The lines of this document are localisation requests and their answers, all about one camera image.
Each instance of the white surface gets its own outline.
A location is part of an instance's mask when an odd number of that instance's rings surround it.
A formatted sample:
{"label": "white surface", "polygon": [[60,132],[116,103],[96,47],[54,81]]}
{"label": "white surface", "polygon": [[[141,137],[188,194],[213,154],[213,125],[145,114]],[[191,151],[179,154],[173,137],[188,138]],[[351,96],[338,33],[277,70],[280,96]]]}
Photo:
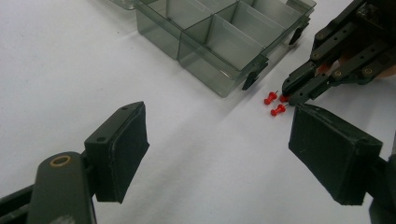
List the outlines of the white surface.
{"label": "white surface", "polygon": [[[262,104],[348,2],[318,0],[298,48],[221,99],[107,0],[1,1],[0,197],[34,183],[47,157],[82,152],[117,108],[144,101],[151,147],[124,203],[95,203],[99,223],[370,223],[369,196],[339,205],[288,150],[293,109],[274,119]],[[312,103],[383,141],[386,159],[395,87],[396,77],[344,85]]]}

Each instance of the translucent gray plastic box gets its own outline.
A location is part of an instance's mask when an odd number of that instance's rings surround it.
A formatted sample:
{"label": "translucent gray plastic box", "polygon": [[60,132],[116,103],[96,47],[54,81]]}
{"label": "translucent gray plastic box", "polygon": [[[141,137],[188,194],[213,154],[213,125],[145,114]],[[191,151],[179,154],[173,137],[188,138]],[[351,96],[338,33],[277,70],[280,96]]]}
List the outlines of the translucent gray plastic box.
{"label": "translucent gray plastic box", "polygon": [[212,91],[226,97],[268,54],[304,28],[311,0],[130,0],[137,28]]}

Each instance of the small red object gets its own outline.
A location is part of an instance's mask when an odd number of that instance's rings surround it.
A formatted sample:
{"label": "small red object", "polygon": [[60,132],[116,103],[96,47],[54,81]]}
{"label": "small red object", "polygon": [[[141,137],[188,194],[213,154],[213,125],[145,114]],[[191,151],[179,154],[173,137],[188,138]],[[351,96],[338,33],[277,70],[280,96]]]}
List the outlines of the small red object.
{"label": "small red object", "polygon": [[285,105],[278,105],[276,109],[271,110],[271,115],[276,116],[280,113],[283,113],[286,111],[286,106]]}
{"label": "small red object", "polygon": [[268,94],[268,98],[264,99],[264,104],[265,105],[270,105],[274,100],[276,100],[276,98],[277,98],[276,93],[277,93],[277,91],[276,92],[271,91]]}
{"label": "small red object", "polygon": [[289,97],[284,96],[284,95],[280,95],[279,96],[279,101],[282,102],[282,103],[286,103],[286,102],[289,101]]}

